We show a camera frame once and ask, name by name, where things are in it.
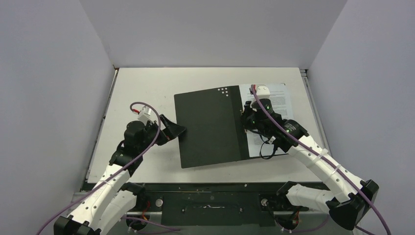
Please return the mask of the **grey and black folder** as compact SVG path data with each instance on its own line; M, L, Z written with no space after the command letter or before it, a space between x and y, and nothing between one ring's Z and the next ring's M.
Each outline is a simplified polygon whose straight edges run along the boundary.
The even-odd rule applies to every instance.
M249 157L241 122L244 105L239 85L175 94L174 104L177 124L186 128L179 136L182 168L255 159ZM259 158L284 154L267 144L265 137L260 138Z

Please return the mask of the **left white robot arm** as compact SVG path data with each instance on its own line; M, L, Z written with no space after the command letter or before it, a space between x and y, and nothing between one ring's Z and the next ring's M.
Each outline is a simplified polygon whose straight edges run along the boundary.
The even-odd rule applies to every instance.
M89 195L78 202L78 206L54 222L56 235L106 235L133 209L145 207L145 188L130 182L130 178L143 161L143 155L153 145L164 145L177 138L186 128L171 122L164 115L151 121L148 115L129 122L124 139L110 158L101 179Z

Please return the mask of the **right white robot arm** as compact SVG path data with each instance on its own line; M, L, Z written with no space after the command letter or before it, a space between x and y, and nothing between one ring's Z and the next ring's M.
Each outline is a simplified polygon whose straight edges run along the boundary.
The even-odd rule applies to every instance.
M268 99L261 99L261 104L263 108L256 101L245 103L241 115L243 127L265 137L274 149L300 161L327 187L326 190L309 188L289 181L278 190L277 205L283 210L299 206L321 211L340 227L353 230L371 209L379 185L346 170L304 127L275 113Z

